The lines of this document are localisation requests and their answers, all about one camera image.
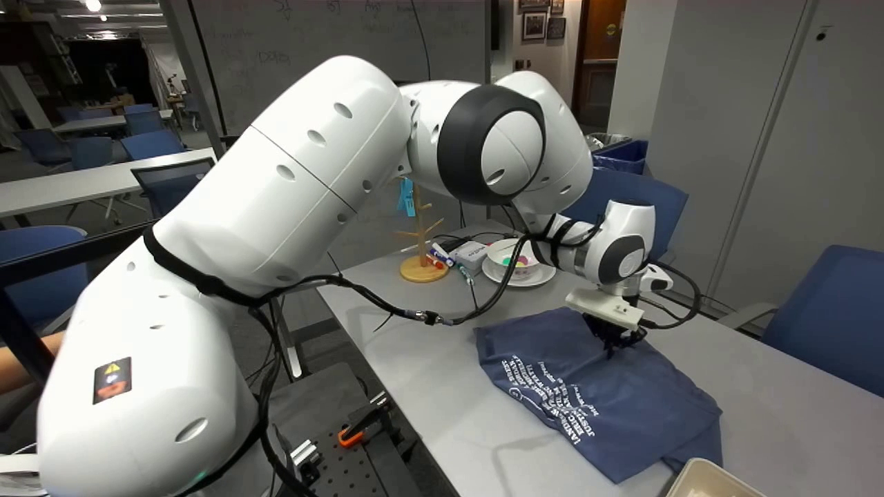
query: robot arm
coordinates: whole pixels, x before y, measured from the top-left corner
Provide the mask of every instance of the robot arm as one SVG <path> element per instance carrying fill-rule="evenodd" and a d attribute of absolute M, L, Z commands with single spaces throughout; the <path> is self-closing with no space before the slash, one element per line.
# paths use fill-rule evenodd
<path fill-rule="evenodd" d="M 608 284 L 644 263 L 653 210 L 617 205 L 604 226 L 558 216 L 583 197 L 588 164 L 581 126 L 536 74 L 398 88 L 360 57 L 331 57 L 153 234 L 191 271 L 257 299 L 309 274 L 374 186 L 400 168 L 464 201 L 514 205 L 546 260 Z M 79 300 L 39 408 L 41 484 L 52 495 L 174 495 L 218 469 L 257 419 L 232 343 L 246 318 L 137 241 Z"/>

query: person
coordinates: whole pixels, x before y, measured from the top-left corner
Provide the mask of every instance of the person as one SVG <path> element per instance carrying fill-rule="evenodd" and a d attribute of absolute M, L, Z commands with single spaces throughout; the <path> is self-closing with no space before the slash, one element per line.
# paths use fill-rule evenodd
<path fill-rule="evenodd" d="M 50 353 L 58 353 L 58 347 L 63 343 L 63 332 L 48 333 L 41 340 L 50 347 Z M 28 371 L 10 347 L 0 347 L 0 395 L 15 393 L 22 384 L 28 384 Z"/>

